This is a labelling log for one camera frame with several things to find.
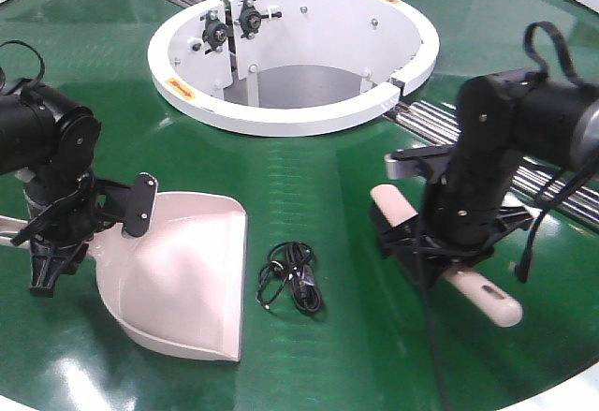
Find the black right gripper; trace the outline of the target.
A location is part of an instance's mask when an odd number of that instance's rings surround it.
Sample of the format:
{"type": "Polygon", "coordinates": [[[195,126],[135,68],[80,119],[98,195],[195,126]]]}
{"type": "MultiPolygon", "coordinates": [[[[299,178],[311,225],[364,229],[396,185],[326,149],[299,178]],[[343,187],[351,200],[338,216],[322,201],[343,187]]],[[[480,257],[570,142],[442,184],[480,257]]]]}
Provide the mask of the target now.
{"type": "Polygon", "coordinates": [[[392,225],[380,208],[372,204],[369,217],[374,226],[376,244],[382,258],[395,257],[402,273],[414,286],[431,288],[453,263],[474,266],[491,257],[494,245],[516,230],[531,227],[533,217],[522,206],[502,206],[496,217],[483,223],[466,220],[465,236],[479,229],[483,239],[473,243],[452,242],[417,213],[405,222],[392,225]]]}

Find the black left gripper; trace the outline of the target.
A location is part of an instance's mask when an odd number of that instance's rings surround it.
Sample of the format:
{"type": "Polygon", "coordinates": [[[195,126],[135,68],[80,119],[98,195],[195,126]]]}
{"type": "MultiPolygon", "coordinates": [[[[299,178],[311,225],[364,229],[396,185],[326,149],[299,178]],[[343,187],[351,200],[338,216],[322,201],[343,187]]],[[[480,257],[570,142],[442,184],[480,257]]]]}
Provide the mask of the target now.
{"type": "Polygon", "coordinates": [[[131,186],[87,171],[67,185],[34,177],[23,184],[23,193],[29,219],[9,241],[19,246],[31,240],[29,292],[34,297],[53,297],[59,278],[76,274],[85,259],[89,244],[83,241],[116,223],[133,238],[148,231],[157,180],[142,172],[131,186]]]}

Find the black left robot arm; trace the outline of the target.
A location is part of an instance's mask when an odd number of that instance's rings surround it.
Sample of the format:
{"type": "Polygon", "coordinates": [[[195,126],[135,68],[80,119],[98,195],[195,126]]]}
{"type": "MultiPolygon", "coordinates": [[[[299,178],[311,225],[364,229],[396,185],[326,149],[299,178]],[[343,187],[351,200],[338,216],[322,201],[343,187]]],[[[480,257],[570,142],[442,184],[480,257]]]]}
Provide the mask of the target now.
{"type": "Polygon", "coordinates": [[[29,291],[53,297],[58,279],[73,275],[94,235],[121,224],[137,238],[149,229],[158,181],[139,174],[132,184],[95,175],[92,164],[101,123],[93,112],[33,78],[1,80],[1,171],[22,182],[28,218],[8,222],[4,242],[27,244],[29,291]]]}

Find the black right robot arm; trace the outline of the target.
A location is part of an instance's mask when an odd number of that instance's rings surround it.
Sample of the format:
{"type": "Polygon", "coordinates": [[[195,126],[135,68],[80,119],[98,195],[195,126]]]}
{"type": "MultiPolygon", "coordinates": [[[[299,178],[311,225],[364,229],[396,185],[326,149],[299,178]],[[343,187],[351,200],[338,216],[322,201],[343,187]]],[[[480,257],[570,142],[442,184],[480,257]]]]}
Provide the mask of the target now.
{"type": "Polygon", "coordinates": [[[537,221],[504,197],[527,156],[574,178],[551,199],[535,197],[542,210],[556,207],[598,171],[598,85],[555,81],[521,68],[465,82],[457,96],[460,129],[454,144],[387,154],[391,179],[422,176],[419,213],[386,224],[380,205],[371,209],[385,256],[395,257],[416,286],[430,288],[449,267],[473,267],[513,231],[533,232],[537,221]]]}

